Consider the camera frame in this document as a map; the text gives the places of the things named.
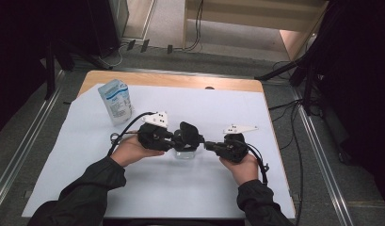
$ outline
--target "black sleeve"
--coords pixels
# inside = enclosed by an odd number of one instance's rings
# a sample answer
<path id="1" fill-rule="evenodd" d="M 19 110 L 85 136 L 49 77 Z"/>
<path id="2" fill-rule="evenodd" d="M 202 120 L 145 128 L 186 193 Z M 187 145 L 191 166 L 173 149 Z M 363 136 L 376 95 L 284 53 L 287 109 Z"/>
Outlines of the black sleeve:
<path id="1" fill-rule="evenodd" d="M 57 202 L 43 204 L 27 226 L 99 225 L 107 207 L 107 192 L 125 183 L 124 168 L 105 157 L 65 187 Z"/>
<path id="2" fill-rule="evenodd" d="M 251 225 L 293 225 L 273 201 L 274 192 L 259 180 L 248 181 L 238 190 L 238 206 L 245 211 Z"/>

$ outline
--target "hand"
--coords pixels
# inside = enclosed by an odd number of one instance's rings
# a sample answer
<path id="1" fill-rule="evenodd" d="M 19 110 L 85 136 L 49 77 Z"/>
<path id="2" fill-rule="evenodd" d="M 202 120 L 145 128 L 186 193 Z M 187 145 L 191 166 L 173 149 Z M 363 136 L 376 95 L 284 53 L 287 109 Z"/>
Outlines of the hand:
<path id="1" fill-rule="evenodd" d="M 124 139 L 115 152 L 110 156 L 120 166 L 126 167 L 144 157 L 163 155 L 165 152 L 145 149 L 138 141 L 137 136 Z"/>
<path id="2" fill-rule="evenodd" d="M 221 157 L 219 161 L 230 170 L 239 186 L 259 178 L 259 165 L 257 159 L 251 154 L 247 154 L 240 163 L 233 163 Z"/>

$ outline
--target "metal rail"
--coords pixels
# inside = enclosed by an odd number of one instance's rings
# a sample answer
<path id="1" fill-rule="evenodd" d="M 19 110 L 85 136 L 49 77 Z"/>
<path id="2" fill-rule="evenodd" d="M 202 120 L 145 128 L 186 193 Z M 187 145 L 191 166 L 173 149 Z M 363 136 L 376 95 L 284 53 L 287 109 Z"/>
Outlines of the metal rail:
<path id="1" fill-rule="evenodd" d="M 301 93 L 297 88 L 292 88 L 292 91 L 295 95 L 296 100 L 302 98 Z M 325 185 L 327 186 L 330 198 L 333 203 L 333 207 L 336 211 L 336 215 L 338 216 L 341 225 L 353 226 L 353 219 L 350 216 L 350 213 L 348 212 L 347 204 L 345 203 L 345 198 L 342 194 L 341 189 L 338 186 L 338 183 L 336 182 L 335 177 L 333 176 L 332 169 L 330 168 L 320 139 L 315 132 L 312 118 L 307 116 L 306 112 L 301 107 L 299 108 L 299 114 L 303 121 L 303 125 L 306 129 L 306 132 L 309 136 L 309 140 L 313 146 L 315 158 L 317 159 L 318 166 L 325 181 Z"/>
<path id="2" fill-rule="evenodd" d="M 55 105 L 56 99 L 61 91 L 62 80 L 64 79 L 64 72 L 60 71 L 56 78 L 57 89 L 49 100 L 44 101 L 39 113 L 31 123 L 27 133 L 25 134 L 21 144 L 10 160 L 7 168 L 0 178 L 0 206 L 7 196 L 10 187 L 12 186 L 17 174 L 20 171 L 28 153 L 30 152 L 34 141 L 36 140 L 40 129 L 44 125 L 46 119 L 49 116 L 53 106 Z"/>

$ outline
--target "white plastic part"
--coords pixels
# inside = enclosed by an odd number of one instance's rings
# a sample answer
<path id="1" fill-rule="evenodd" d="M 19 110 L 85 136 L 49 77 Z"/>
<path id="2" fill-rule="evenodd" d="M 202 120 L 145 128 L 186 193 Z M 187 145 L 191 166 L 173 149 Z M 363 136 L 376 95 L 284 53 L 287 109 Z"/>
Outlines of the white plastic part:
<path id="1" fill-rule="evenodd" d="M 232 124 L 230 127 L 224 130 L 224 134 L 241 134 L 248 131 L 258 130 L 257 126 L 248 126 L 248 125 L 235 125 Z"/>
<path id="2" fill-rule="evenodd" d="M 166 111 L 158 112 L 150 116 L 145 116 L 142 118 L 142 121 L 148 124 L 157 125 L 163 128 L 168 127 L 168 115 Z"/>

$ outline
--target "white surface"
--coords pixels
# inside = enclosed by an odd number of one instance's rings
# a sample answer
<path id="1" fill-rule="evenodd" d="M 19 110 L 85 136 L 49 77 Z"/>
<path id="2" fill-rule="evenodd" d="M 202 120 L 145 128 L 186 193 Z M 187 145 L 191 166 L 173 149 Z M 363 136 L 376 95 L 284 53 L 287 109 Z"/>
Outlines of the white surface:
<path id="1" fill-rule="evenodd" d="M 126 126 L 113 127 L 95 86 L 72 102 L 56 145 L 23 212 L 31 217 L 44 202 L 57 200 L 60 191 L 102 159 L 109 137 Z M 191 123 L 206 141 L 222 141 L 230 124 L 254 124 L 260 130 L 245 133 L 248 143 L 263 155 L 270 170 L 268 186 L 288 218 L 295 217 L 281 156 L 261 92 L 129 86 L 134 115 L 166 109 L 168 130 L 181 121 Z M 138 121 L 131 129 L 137 130 Z M 237 185 L 218 157 L 200 145 L 190 160 L 164 156 L 146 158 L 127 167 L 127 185 L 109 192 L 110 218 L 244 218 L 236 205 Z"/>

